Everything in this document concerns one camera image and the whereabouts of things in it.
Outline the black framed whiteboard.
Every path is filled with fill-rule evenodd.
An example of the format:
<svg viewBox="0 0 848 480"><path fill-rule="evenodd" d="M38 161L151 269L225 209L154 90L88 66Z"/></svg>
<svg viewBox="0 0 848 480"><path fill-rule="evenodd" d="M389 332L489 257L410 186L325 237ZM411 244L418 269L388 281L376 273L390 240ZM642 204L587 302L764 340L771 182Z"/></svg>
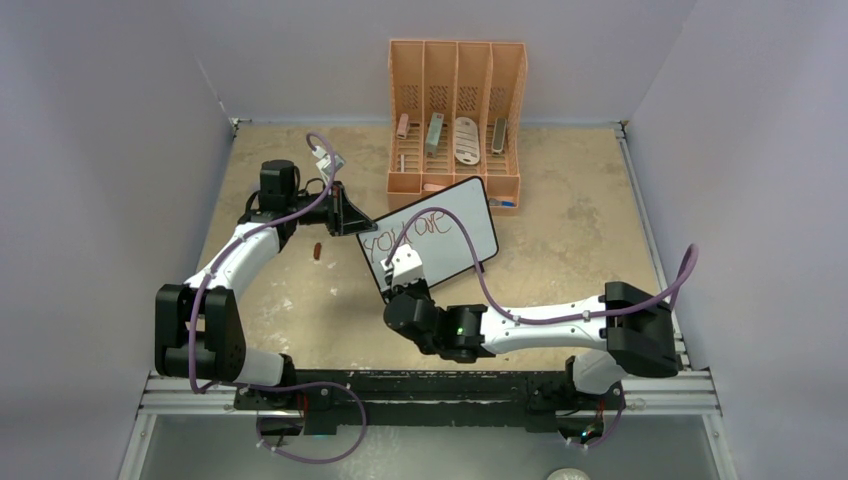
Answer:
<svg viewBox="0 0 848 480"><path fill-rule="evenodd" d="M477 257L484 262L499 252L492 213L483 179L471 177L392 211L376 220L377 229L356 236L377 290L389 286L380 266L396 241L410 244L424 265L430 286L438 285L473 267L460 228L469 234Z"/></svg>

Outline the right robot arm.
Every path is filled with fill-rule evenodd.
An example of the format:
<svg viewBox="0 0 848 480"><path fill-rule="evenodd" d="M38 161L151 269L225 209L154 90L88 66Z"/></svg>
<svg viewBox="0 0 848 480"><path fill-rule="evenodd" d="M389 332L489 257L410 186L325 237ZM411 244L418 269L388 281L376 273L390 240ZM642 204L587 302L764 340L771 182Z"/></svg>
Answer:
<svg viewBox="0 0 848 480"><path fill-rule="evenodd" d="M557 305L442 308L419 281L390 296L383 320L422 354L456 363L519 350L581 348L561 381L564 399L576 407L627 375L671 378L680 370L670 303L626 282L608 282L599 295Z"/></svg>

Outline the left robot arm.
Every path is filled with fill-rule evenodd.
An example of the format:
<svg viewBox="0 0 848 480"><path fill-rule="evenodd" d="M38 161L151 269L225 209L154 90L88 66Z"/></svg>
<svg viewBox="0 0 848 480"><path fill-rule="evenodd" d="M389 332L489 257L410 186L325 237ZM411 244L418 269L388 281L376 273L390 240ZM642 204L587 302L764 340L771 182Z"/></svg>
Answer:
<svg viewBox="0 0 848 480"><path fill-rule="evenodd" d="M338 236L370 233L377 224L355 207L339 181L310 194L289 160L262 164L260 187L225 247L195 275L165 284L155 297L156 371L164 376L259 386L272 408L297 399L291 360L249 348L237 300L263 267L282 251L300 225L324 225Z"/></svg>

